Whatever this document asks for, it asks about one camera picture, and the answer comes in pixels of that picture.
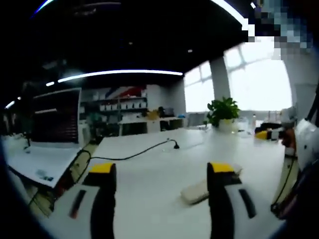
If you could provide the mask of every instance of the black cable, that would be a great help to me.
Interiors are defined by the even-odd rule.
[[[37,194],[39,193],[39,189],[36,191],[36,193],[33,195],[33,197],[31,198],[31,201],[28,203],[28,207],[31,205],[31,203],[34,201],[35,197],[37,196]]]
[[[126,158],[91,157],[91,153],[90,153],[89,151],[87,151],[87,150],[80,150],[79,153],[78,153],[78,155],[81,154],[82,152],[88,152],[89,155],[90,155],[90,158],[89,158],[89,160],[87,161],[87,164],[86,164],[84,170],[82,171],[82,173],[80,174],[80,176],[78,177],[78,179],[75,181],[74,184],[78,183],[79,180],[80,180],[80,178],[82,178],[83,174],[85,173],[86,169],[88,168],[88,166],[89,166],[89,164],[90,164],[91,159],[93,159],[93,158],[99,158],[99,159],[105,159],[105,160],[115,160],[115,161],[116,161],[116,160],[126,160],[126,159],[129,159],[129,158],[136,157],[136,156],[138,156],[138,155],[140,155],[140,154],[142,154],[142,153],[145,153],[145,152],[151,150],[152,148],[155,148],[155,147],[157,147],[157,146],[159,146],[159,145],[162,145],[162,144],[165,144],[165,143],[168,143],[168,142],[171,142],[171,141],[172,141],[172,142],[175,142],[174,149],[179,149],[179,145],[177,144],[176,140],[174,140],[174,139],[169,139],[169,138],[168,138],[166,141],[164,141],[164,142],[162,142],[162,143],[158,143],[158,144],[156,144],[156,145],[154,145],[154,146],[152,146],[152,147],[150,147],[150,148],[147,148],[146,150],[144,150],[144,151],[142,151],[142,152],[140,152],[140,153],[134,154],[134,155],[129,156],[129,157],[126,157]]]
[[[168,143],[168,142],[171,142],[171,141],[175,142],[174,148],[175,148],[175,149],[179,149],[179,146],[178,146],[176,140],[174,140],[174,139],[168,139],[167,141],[164,141],[164,142],[162,142],[162,143],[158,143],[158,144],[156,144],[156,145],[154,145],[154,146],[152,146],[152,147],[149,147],[149,148],[145,149],[144,151],[142,151],[142,152],[140,152],[140,153],[134,154],[134,155],[129,156],[129,157],[126,157],[126,158],[92,157],[91,159],[93,159],[93,158],[99,158],[99,159],[115,160],[115,161],[116,161],[116,160],[118,160],[118,161],[119,161],[119,160],[127,160],[127,159],[130,159],[130,158],[136,157],[136,156],[138,156],[138,155],[140,155],[140,154],[142,154],[142,153],[145,153],[145,152],[151,150],[152,148],[155,148],[155,147],[157,147],[157,146],[160,146],[160,145],[162,145],[162,144],[165,144],[165,143]]]
[[[282,195],[282,193],[283,193],[283,191],[284,191],[284,189],[285,189],[285,187],[286,187],[286,184],[287,184],[287,182],[288,182],[288,179],[289,179],[289,176],[290,176],[290,173],[291,173],[291,171],[292,171],[292,168],[293,168],[293,165],[294,165],[294,162],[295,162],[295,161],[296,161],[296,160],[293,160],[293,162],[292,162],[292,164],[291,164],[291,166],[290,166],[290,169],[289,169],[288,175],[287,175],[287,177],[286,177],[285,183],[284,183],[283,187],[281,188],[281,191],[280,191],[280,193],[279,193],[277,199],[276,199],[276,200],[274,201],[274,203],[271,205],[271,211],[274,210],[273,208],[274,208],[274,207],[276,206],[276,204],[278,203],[278,200],[279,200],[279,198],[281,197],[281,195]]]
[[[33,202],[37,205],[37,207],[40,209],[40,211],[48,218],[49,215],[44,212],[44,210],[39,206],[39,204],[36,202],[36,200],[33,200]]]

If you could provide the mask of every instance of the white cabinet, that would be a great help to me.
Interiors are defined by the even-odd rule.
[[[153,120],[147,122],[148,133],[160,132],[160,121]]]

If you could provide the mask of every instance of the storage box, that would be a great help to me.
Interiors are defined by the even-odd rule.
[[[140,108],[141,107],[141,103],[140,102],[136,102],[136,103],[134,103],[134,105],[133,105],[133,108],[134,109],[138,109],[138,108]]]
[[[141,108],[146,108],[146,107],[147,107],[146,102],[142,102],[142,103],[141,103]]]
[[[127,104],[126,103],[122,103],[121,104],[121,109],[122,110],[126,110],[127,109]]]
[[[127,103],[127,108],[128,109],[132,109],[133,108],[133,103],[131,103],[131,102]]]
[[[94,95],[93,95],[93,101],[98,101],[99,100],[99,93],[96,92]]]
[[[106,111],[111,111],[111,110],[112,110],[112,106],[111,106],[111,105],[105,106],[105,110],[106,110]]]
[[[118,109],[118,105],[112,105],[112,110],[116,111]]]

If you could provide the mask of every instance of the white flower pot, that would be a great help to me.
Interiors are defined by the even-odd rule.
[[[218,130],[224,133],[236,132],[238,131],[237,122],[235,119],[221,119]]]

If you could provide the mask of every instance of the green leaves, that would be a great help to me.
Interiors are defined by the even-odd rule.
[[[239,117],[239,109],[237,102],[233,98],[225,98],[223,100],[213,100],[207,104],[210,112],[207,115],[208,121],[215,127],[219,126],[219,121],[226,119],[235,119]]]

